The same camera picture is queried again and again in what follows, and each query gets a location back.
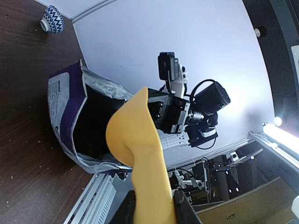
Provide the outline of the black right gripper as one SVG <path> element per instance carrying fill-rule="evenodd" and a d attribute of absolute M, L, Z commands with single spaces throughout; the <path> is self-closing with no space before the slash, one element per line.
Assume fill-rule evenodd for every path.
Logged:
<path fill-rule="evenodd" d="M 148 109 L 156 129 L 166 134 L 181 133 L 188 116 L 190 102 L 154 89 L 148 89 L 148 94 Z"/>

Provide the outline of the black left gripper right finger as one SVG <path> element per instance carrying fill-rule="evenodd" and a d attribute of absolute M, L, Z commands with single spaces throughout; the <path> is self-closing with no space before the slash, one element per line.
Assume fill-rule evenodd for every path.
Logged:
<path fill-rule="evenodd" d="M 178 224 L 202 224 L 183 191 L 174 191 L 174 206 Z"/>

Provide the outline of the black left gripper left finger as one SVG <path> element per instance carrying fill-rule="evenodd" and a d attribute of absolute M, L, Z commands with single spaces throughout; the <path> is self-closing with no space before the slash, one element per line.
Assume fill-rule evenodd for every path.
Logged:
<path fill-rule="evenodd" d="M 135 191 L 127 193 L 115 215 L 111 219 L 111 224 L 133 224 L 136 206 Z"/>

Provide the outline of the yellow plastic scoop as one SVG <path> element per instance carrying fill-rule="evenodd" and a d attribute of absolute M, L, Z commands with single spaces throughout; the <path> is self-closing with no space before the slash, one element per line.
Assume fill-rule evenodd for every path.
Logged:
<path fill-rule="evenodd" d="M 176 214 L 164 153 L 148 109 L 148 88 L 138 91 L 111 117 L 106 142 L 111 154 L 132 167 L 135 224 L 175 224 Z"/>

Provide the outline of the purple pet food bag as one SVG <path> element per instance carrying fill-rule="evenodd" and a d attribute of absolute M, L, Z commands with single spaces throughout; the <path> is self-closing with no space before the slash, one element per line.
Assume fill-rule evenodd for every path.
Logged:
<path fill-rule="evenodd" d="M 112 115 L 132 98 L 122 85 L 92 72 L 79 60 L 49 76 L 48 108 L 52 129 L 63 152 L 84 171 L 130 173 L 106 142 Z"/>

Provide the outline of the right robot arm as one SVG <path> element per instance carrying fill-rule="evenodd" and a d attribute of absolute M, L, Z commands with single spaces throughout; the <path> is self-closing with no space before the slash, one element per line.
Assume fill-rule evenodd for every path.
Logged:
<path fill-rule="evenodd" d="M 176 97 L 154 89 L 148 90 L 148 109 L 156 129 L 170 134 L 177 141 L 168 141 L 170 147 L 186 144 L 200 148 L 218 137 L 217 112 L 231 100 L 226 90 L 215 80 L 197 93 L 200 82 L 192 90 L 189 99 Z"/>

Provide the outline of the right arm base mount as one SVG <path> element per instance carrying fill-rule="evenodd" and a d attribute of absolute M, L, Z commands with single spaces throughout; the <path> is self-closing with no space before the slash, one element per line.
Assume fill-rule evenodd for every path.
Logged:
<path fill-rule="evenodd" d="M 170 134 L 161 139 L 163 150 L 172 149 L 176 147 L 186 147 L 190 145 L 189 136 L 187 133 Z"/>

